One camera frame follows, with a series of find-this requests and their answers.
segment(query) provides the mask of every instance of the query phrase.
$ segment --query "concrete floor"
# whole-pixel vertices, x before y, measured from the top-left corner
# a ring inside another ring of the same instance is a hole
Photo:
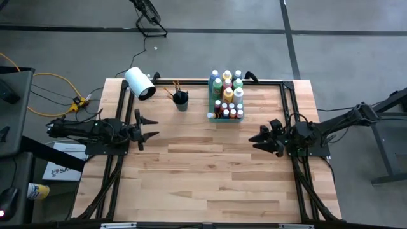
[[[284,29],[279,0],[152,2],[162,16],[162,24],[170,28]],[[407,30],[407,2],[403,0],[286,3],[292,29]],[[134,27],[136,18],[125,0],[13,0],[0,12],[0,22],[21,25]],[[312,81],[318,108],[374,103],[407,86],[406,36],[294,36],[293,40],[301,78]],[[126,69],[131,56],[142,50],[142,41],[139,33],[0,31],[0,52],[19,66],[35,68],[37,73],[63,75],[86,94],[101,87],[105,78]],[[212,69],[241,69],[267,79],[293,78],[285,35],[177,33],[166,39],[148,39],[146,48],[148,51],[135,59],[134,66],[145,73],[159,71],[164,78],[202,78]],[[0,65],[9,63],[0,59]],[[40,76],[34,83],[74,95],[55,78]],[[66,110],[35,95],[30,98],[30,106],[45,113]],[[91,107],[96,111],[97,104]],[[319,113],[321,120],[338,114]],[[44,126],[49,120],[28,113],[25,135],[40,142],[53,141]],[[352,127],[330,149],[343,218],[354,223],[406,227],[407,181],[370,185],[370,180],[385,175],[371,129]],[[37,177],[42,176],[43,165],[39,163]],[[64,219],[71,202],[72,193],[47,199],[39,207],[42,214],[36,221]]]

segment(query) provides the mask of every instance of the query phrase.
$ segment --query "wooden tabletop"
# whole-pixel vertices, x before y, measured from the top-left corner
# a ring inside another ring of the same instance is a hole
[[[103,118],[115,116],[121,81],[106,80],[100,102]],[[300,113],[309,121],[319,121],[311,83],[298,80],[294,85]],[[248,141],[259,132],[260,125],[267,125],[272,119],[278,118],[284,125],[279,88],[245,86],[245,118],[240,124],[209,123],[206,86],[181,85],[181,89],[190,95],[188,111],[184,113],[167,98],[163,86],[157,86],[154,96],[146,101],[135,99],[133,109],[160,122],[143,126],[142,131],[160,133],[148,140],[144,151],[130,143],[114,220],[300,222],[290,159],[254,149]],[[106,156],[95,156],[85,165],[73,217],[81,214],[100,190],[105,162]],[[320,158],[310,158],[310,167],[315,191],[340,218],[329,167]],[[309,199],[305,198],[311,216]]]

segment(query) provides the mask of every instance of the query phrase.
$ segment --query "black metal frame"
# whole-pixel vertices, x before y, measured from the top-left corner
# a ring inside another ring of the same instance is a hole
[[[207,80],[180,80],[180,84],[182,85],[207,85]],[[166,79],[156,79],[155,85],[169,85],[172,84],[172,80]],[[296,94],[294,89],[293,81],[274,81],[274,80],[263,80],[263,81],[256,81],[256,79],[252,80],[244,80],[244,85],[261,85],[261,86],[278,86],[280,89],[280,96],[282,99],[282,107],[284,112],[284,118],[286,121],[286,125],[291,125],[289,120],[289,107],[287,102],[287,90],[289,91],[289,96],[293,105],[293,113],[298,113],[298,104],[296,100]],[[128,87],[128,83],[126,80],[122,81],[121,88],[120,88],[120,96],[118,101],[118,107],[116,110],[116,117],[121,117],[121,112],[123,110],[123,101],[125,97],[126,88]],[[130,122],[130,117],[132,115],[132,105],[134,101],[133,93],[130,93],[128,106],[126,111],[125,122]],[[299,121],[300,117],[295,115],[295,121]],[[30,224],[30,225],[16,225],[11,226],[10,228],[100,228],[102,223],[112,223],[114,219],[114,211],[116,209],[116,201],[118,196],[118,187],[120,183],[120,175],[121,175],[121,168],[124,162],[124,156],[118,156],[117,163],[115,165],[114,170],[110,173],[111,166],[113,163],[114,156],[107,156],[106,167],[104,172],[104,177],[102,181],[102,187],[100,192],[97,194],[95,199],[92,203],[86,208],[85,212],[78,216],[77,218],[73,218],[69,221],[62,221],[62,222],[50,222],[50,223],[40,223],[40,224]],[[322,201],[318,198],[317,194],[314,192],[314,188],[312,186],[312,179],[310,175],[310,167],[307,160],[307,157],[303,157],[303,166],[304,166],[304,174],[300,170],[300,166],[298,164],[298,157],[297,156],[290,156],[291,161],[293,164],[293,173],[294,173],[294,182],[296,184],[296,191],[297,191],[297,199],[298,199],[298,207],[300,209],[300,217],[301,223],[300,224],[289,224],[289,223],[166,223],[166,222],[137,222],[138,227],[143,226],[177,226],[177,228],[182,228],[183,226],[201,226],[202,229],[216,229],[216,228],[290,228],[291,226],[297,226],[296,228],[311,228],[310,226],[314,226],[315,228],[354,228],[354,229],[363,229],[363,228],[389,228],[389,227],[381,227],[381,226],[371,226],[371,225],[359,225],[353,223],[346,223],[344,221],[340,221],[336,219],[334,216],[329,215],[329,211],[327,208],[324,207]],[[106,214],[106,217],[102,217],[102,212],[104,209],[104,201],[105,196],[109,188],[113,185],[113,191],[111,194],[111,201],[109,204],[109,211]],[[305,209],[305,201],[303,196],[302,186],[306,189],[307,193],[311,196],[314,196],[314,200],[316,202],[311,201],[312,206],[312,219],[310,219],[307,215]],[[325,209],[326,211],[321,211],[321,214],[325,217],[326,221],[319,220],[319,213],[318,209]],[[90,219],[92,214],[96,212],[96,218]]]

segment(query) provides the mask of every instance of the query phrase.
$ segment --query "metal stand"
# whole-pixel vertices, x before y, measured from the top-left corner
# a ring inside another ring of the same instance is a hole
[[[406,117],[407,113],[386,113],[387,110],[393,108],[398,104],[402,105],[405,104],[406,100],[407,100],[407,88],[405,88],[402,91],[391,94],[388,99],[377,104],[373,109],[376,112],[378,112],[378,114],[381,117],[384,116],[401,116],[400,118]],[[395,151],[389,152],[388,150],[386,150],[383,143],[385,141],[384,136],[379,132],[376,125],[372,125],[371,128],[373,134],[375,135],[376,143],[379,148],[380,154],[383,158],[384,166],[386,167],[387,173],[389,174],[388,176],[373,179],[371,181],[371,184],[383,184],[407,180],[407,173],[401,172],[399,163],[397,161],[397,154],[400,153],[401,155],[402,153]]]
[[[20,150],[23,152],[31,152],[36,158],[53,162],[79,172],[82,172],[85,166],[85,161],[41,144],[26,136],[22,136],[21,138]]]
[[[140,27],[140,22],[141,22],[141,19],[143,19],[144,18],[144,15],[141,15],[140,17],[139,17],[139,19],[137,19],[137,21],[136,21],[136,23],[135,23],[135,26],[139,29],[139,31],[142,33],[142,35],[145,37],[145,38],[159,38],[159,37],[167,37],[167,34],[168,34],[168,32],[167,32],[167,30],[160,24],[160,23],[158,23],[157,21],[155,22],[158,26],[160,26],[160,28],[162,29],[162,30],[164,30],[164,34],[157,34],[157,35],[148,35],[148,34],[146,34],[145,32],[144,32],[144,28],[141,28]]]

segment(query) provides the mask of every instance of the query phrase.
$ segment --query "pen holder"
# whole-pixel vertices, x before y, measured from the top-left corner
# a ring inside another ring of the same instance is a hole
[[[172,97],[172,101],[179,111],[186,111],[188,109],[188,92],[176,92]]]

